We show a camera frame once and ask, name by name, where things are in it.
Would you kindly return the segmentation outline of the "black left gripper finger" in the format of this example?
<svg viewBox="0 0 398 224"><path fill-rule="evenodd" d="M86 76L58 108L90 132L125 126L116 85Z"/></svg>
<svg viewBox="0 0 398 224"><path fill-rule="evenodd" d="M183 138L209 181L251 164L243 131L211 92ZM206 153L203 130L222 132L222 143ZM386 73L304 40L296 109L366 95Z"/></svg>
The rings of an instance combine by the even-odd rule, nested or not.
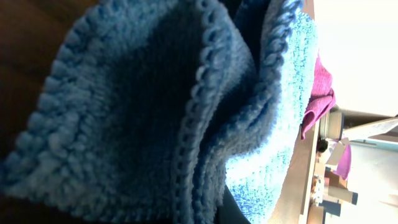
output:
<svg viewBox="0 0 398 224"><path fill-rule="evenodd" d="M224 188L223 204L217 208L216 224L250 224L227 186Z"/></svg>

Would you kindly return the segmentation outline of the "blue microfiber cloth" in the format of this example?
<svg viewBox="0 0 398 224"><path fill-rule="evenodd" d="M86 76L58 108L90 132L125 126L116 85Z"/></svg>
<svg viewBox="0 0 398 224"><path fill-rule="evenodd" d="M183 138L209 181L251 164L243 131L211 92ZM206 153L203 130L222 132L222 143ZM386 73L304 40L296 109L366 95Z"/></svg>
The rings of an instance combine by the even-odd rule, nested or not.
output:
<svg viewBox="0 0 398 224"><path fill-rule="evenodd" d="M113 223L250 223L280 196L313 85L302 1L103 1L69 31L1 193Z"/></svg>

